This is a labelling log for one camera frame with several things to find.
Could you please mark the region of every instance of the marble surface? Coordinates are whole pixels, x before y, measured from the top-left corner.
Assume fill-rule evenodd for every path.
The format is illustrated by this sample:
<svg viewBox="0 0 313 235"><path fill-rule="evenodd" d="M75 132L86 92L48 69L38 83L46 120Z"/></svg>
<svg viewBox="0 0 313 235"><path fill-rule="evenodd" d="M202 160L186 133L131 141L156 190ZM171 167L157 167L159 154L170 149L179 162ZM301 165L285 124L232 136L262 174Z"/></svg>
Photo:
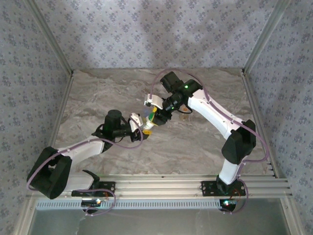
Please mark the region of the marble surface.
<svg viewBox="0 0 313 235"><path fill-rule="evenodd" d="M111 109L118 109L124 117L131 112L148 114L143 106L145 94L150 91L152 79L160 70L95 69L75 71L73 84L62 118L55 147L65 147L81 141L103 123ZM210 95L234 115L253 119L246 91L238 69L190 70L202 79ZM188 75L176 72L187 81ZM154 94L167 97L158 82ZM218 174L224 158L221 148L225 140L217 129L199 113L181 121L174 113L166 125L153 128L153 134L136 150L112 147L103 154L80 162L76 169L88 169L97 174ZM121 144L133 146L124 138ZM261 144L251 159L264 156ZM243 173L266 174L267 164L247 164Z"/></svg>

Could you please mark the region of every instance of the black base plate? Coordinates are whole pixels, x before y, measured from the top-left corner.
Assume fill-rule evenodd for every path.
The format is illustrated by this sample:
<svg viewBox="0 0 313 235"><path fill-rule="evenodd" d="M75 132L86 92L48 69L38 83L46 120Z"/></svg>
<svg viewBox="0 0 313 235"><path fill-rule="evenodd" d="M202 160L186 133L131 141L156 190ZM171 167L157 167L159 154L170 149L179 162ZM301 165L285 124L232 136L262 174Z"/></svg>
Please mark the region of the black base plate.
<svg viewBox="0 0 313 235"><path fill-rule="evenodd" d="M209 197L209 196L225 196L224 193L218 190L216 181L202 181L200 189L202 190L202 196L203 197ZM240 193L240 196L245 196L246 191L244 184L240 181L235 181L233 188L229 194L226 194L227 196L239 196L238 192Z"/></svg>
<svg viewBox="0 0 313 235"><path fill-rule="evenodd" d="M114 181L103 181L99 182L98 189L108 189L111 190L112 192L115 192L115 182ZM110 193L106 193L103 191L98 191L98 192L80 192L80 191L72 191L72 197L113 197Z"/></svg>

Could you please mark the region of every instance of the gray marble tabletop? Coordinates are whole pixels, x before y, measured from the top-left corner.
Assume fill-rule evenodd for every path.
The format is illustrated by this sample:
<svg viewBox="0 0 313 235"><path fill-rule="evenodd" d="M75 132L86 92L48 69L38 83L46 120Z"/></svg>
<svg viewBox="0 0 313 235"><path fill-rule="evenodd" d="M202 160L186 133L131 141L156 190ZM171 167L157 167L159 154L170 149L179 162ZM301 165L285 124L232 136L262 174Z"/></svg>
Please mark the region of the gray marble tabletop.
<svg viewBox="0 0 313 235"><path fill-rule="evenodd" d="M55 147L65 147L90 136L111 109L120 110L124 117L131 112L148 114L150 109L143 106L144 96L159 71L75 71ZM190 71L204 81L209 94L227 110L243 120L253 119L238 69ZM180 72L176 74L184 81L190 79ZM169 95L160 82L154 94ZM182 121L174 112L171 121L152 131L140 148L126 150L113 146L103 154L80 162L75 170L88 169L97 174L218 174L221 170L224 161L221 148L225 140L199 113L193 112L188 120ZM138 143L124 138L121 144ZM258 142L250 157L263 156ZM267 164L247 164L243 173L267 174Z"/></svg>

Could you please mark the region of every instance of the floral pattern wall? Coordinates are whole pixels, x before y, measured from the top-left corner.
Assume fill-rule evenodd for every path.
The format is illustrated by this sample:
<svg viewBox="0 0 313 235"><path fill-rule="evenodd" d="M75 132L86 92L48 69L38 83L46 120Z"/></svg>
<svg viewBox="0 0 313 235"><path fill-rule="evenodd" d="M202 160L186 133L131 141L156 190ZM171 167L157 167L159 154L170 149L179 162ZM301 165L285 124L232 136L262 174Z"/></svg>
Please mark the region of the floral pattern wall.
<svg viewBox="0 0 313 235"><path fill-rule="evenodd" d="M243 67L275 3L37 1L73 69Z"/></svg>
<svg viewBox="0 0 313 235"><path fill-rule="evenodd" d="M313 234L313 3L295 0L258 61L251 82L300 217Z"/></svg>
<svg viewBox="0 0 313 235"><path fill-rule="evenodd" d="M0 9L0 234L10 235L68 75L23 1L2 0Z"/></svg>

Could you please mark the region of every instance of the patterned wallpaper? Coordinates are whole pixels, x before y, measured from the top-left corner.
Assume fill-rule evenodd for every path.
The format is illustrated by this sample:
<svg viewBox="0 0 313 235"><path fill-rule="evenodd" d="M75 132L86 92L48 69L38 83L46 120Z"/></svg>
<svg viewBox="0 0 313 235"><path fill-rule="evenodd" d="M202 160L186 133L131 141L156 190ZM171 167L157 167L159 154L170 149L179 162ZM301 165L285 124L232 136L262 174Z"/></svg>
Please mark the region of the patterned wallpaper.
<svg viewBox="0 0 313 235"><path fill-rule="evenodd" d="M73 69L243 67L275 3L37 1Z"/></svg>
<svg viewBox="0 0 313 235"><path fill-rule="evenodd" d="M68 76L23 1L1 0L0 9L0 234L10 235Z"/></svg>
<svg viewBox="0 0 313 235"><path fill-rule="evenodd" d="M277 164L313 234L313 2L287 8L251 72Z"/></svg>

